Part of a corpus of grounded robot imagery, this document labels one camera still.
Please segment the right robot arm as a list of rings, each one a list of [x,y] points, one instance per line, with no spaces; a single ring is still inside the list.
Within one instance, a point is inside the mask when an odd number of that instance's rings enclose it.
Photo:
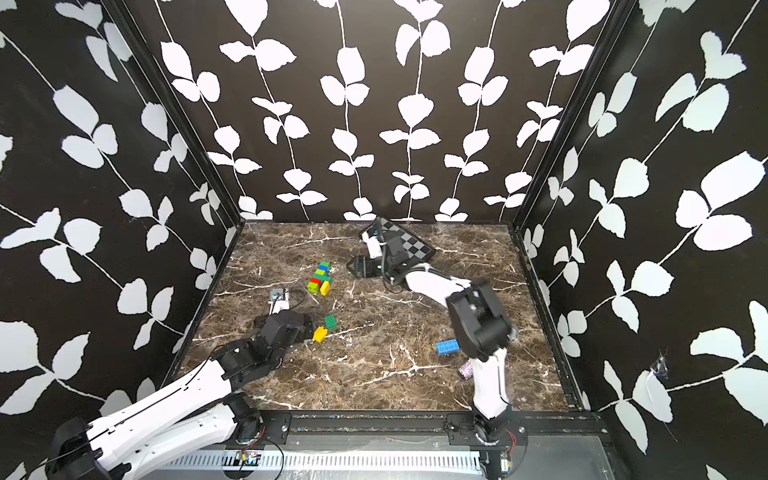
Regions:
[[[518,328],[492,286],[440,271],[429,263],[435,249],[414,232],[377,217],[359,232],[368,254],[348,264],[357,277],[370,273],[387,286],[402,286],[447,309],[454,338],[472,365],[472,413],[478,438],[495,441],[512,412],[506,389],[506,360]]]

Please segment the green long brick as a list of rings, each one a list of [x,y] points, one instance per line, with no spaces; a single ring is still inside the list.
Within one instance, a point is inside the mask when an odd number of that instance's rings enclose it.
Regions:
[[[314,275],[311,279],[312,283],[317,283],[319,285],[322,285],[323,283],[332,283],[332,278],[327,275]]]

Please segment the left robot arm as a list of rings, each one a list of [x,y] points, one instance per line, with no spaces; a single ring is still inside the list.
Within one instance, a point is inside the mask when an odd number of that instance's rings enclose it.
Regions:
[[[268,428],[243,388],[277,370],[289,348],[312,339],[316,327],[308,314],[281,310],[146,398],[91,422],[65,422],[44,462],[46,477],[140,479],[209,445],[258,444]]]

